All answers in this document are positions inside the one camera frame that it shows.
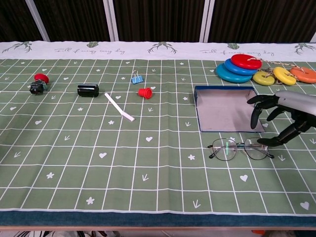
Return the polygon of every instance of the blue ring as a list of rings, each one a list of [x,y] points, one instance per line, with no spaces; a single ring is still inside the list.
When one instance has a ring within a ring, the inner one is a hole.
[[[258,71],[258,70],[250,70],[250,69],[237,67],[235,64],[232,63],[230,58],[225,61],[225,67],[227,70],[231,71],[232,73],[236,73],[238,75],[243,75],[243,76],[254,75]]]
[[[231,71],[228,71],[224,66],[224,63],[220,64],[216,68],[216,74],[223,80],[232,82],[232,83],[245,83],[249,81],[252,76],[242,76]]]

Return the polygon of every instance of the yellow ring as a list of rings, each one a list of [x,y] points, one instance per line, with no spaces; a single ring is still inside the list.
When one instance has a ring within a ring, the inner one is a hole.
[[[295,85],[296,79],[287,74],[291,74],[287,69],[282,67],[276,67],[273,69],[273,74],[277,79],[287,85]]]
[[[275,78],[272,76],[265,78],[268,74],[269,73],[267,72],[258,71],[252,76],[252,79],[260,85],[273,85],[275,83]]]

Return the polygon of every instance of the red button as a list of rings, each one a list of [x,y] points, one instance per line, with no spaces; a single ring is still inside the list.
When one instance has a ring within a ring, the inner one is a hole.
[[[44,81],[46,84],[49,82],[48,76],[44,75],[43,73],[37,73],[34,76],[35,81],[37,80],[42,80]]]
[[[259,69],[262,66],[262,62],[257,59],[251,59],[254,58],[253,56],[247,55],[247,54],[235,54],[232,56],[231,61],[234,65],[240,68],[244,69]]]

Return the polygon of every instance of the eyeglasses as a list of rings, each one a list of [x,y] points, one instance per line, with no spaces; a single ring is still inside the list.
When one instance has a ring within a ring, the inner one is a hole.
[[[213,153],[209,158],[216,157],[219,160],[229,161],[232,160],[236,154],[237,149],[244,149],[251,159],[261,160],[265,157],[274,158],[275,156],[268,153],[268,146],[259,144],[259,138],[248,138],[244,143],[236,143],[234,140],[222,138],[217,139],[212,145],[207,148],[212,148]]]

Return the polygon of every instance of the orange ring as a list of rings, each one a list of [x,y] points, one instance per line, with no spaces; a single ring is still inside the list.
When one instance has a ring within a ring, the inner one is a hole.
[[[316,72],[308,68],[303,68],[303,70],[304,71],[297,67],[293,67],[290,72],[301,82],[316,83]]]

